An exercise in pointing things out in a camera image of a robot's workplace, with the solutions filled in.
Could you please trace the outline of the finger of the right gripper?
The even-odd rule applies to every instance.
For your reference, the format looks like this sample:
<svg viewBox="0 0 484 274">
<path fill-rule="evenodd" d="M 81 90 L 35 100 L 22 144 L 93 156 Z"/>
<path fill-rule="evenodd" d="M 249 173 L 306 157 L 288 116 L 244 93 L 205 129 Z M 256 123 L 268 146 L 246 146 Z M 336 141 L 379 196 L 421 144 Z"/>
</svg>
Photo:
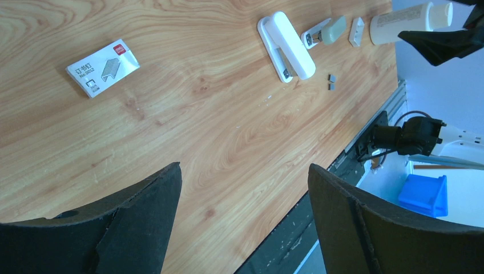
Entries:
<svg viewBox="0 0 484 274">
<path fill-rule="evenodd" d="M 483 28 L 451 32 L 402 31 L 398 37 L 412 45 L 431 65 L 464 58 L 483 48 Z"/>
</svg>

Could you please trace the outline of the white staple tray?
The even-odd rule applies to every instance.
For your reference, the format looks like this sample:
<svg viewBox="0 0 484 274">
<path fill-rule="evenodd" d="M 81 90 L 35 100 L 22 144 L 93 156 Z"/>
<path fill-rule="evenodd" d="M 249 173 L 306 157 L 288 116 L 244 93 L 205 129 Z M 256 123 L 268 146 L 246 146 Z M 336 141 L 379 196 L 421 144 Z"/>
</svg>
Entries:
<svg viewBox="0 0 484 274">
<path fill-rule="evenodd" d="M 352 21 L 348 40 L 353 47 L 361 46 L 364 27 L 365 23 L 361 17 L 355 18 Z"/>
</svg>

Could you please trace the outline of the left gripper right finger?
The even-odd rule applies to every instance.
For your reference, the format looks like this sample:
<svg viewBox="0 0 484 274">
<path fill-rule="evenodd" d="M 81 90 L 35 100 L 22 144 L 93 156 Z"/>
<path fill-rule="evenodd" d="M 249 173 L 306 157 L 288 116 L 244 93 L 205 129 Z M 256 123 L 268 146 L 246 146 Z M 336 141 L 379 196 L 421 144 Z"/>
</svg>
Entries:
<svg viewBox="0 0 484 274">
<path fill-rule="evenodd" d="M 311 164 L 308 193 L 327 273 L 482 273 L 483 229 L 409 211 Z"/>
</svg>

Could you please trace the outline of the white stapler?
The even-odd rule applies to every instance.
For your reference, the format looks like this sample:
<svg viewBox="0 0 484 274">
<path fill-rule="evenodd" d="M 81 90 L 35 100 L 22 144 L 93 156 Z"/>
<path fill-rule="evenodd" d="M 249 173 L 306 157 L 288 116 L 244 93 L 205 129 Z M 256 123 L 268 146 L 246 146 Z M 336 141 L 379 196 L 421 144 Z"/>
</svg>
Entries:
<svg viewBox="0 0 484 274">
<path fill-rule="evenodd" d="M 261 40 L 279 79 L 289 83 L 294 77 L 312 77 L 316 65 L 287 15 L 277 11 L 257 23 Z"/>
</svg>

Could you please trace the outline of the white staple box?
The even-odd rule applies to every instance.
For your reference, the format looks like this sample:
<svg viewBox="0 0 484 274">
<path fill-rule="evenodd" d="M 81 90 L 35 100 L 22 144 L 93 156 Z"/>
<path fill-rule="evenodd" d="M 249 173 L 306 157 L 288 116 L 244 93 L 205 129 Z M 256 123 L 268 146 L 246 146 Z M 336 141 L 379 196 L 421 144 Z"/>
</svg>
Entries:
<svg viewBox="0 0 484 274">
<path fill-rule="evenodd" d="M 94 98 L 139 68 L 131 49 L 118 39 L 67 66 L 66 71 L 89 98 Z"/>
</svg>

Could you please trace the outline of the grey green stapler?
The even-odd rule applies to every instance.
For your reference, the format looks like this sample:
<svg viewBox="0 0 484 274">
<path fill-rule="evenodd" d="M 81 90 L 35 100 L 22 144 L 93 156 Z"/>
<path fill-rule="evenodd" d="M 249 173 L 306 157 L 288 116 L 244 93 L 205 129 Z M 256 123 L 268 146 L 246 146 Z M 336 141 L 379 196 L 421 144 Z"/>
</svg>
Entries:
<svg viewBox="0 0 484 274">
<path fill-rule="evenodd" d="M 328 18 L 303 32 L 301 40 L 306 49 L 311 49 L 321 42 L 324 45 L 331 45 L 339 39 L 345 30 L 345 16 Z"/>
</svg>

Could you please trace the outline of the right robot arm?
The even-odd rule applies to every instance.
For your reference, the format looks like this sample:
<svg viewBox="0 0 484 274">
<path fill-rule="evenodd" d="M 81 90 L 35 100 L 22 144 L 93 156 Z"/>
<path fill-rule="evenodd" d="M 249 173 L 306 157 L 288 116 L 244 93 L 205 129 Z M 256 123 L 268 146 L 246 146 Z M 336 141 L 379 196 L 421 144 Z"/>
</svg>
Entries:
<svg viewBox="0 0 484 274">
<path fill-rule="evenodd" d="M 463 58 L 483 47 L 483 27 L 451 32 L 402 31 L 398 37 L 433 66 L 455 57 Z M 382 149 L 381 156 L 396 152 L 483 164 L 482 136 L 430 116 L 410 118 L 402 126 L 372 126 L 364 138 L 364 146 Z"/>
</svg>

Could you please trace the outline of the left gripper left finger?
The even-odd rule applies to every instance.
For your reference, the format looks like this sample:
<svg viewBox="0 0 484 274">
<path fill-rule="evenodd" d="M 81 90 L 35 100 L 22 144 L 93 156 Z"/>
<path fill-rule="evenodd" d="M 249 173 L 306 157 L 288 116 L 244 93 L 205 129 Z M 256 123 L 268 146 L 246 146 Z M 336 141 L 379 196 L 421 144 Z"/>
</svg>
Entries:
<svg viewBox="0 0 484 274">
<path fill-rule="evenodd" d="M 182 188 L 173 162 L 47 219 L 1 224 L 2 273 L 160 273 Z"/>
</svg>

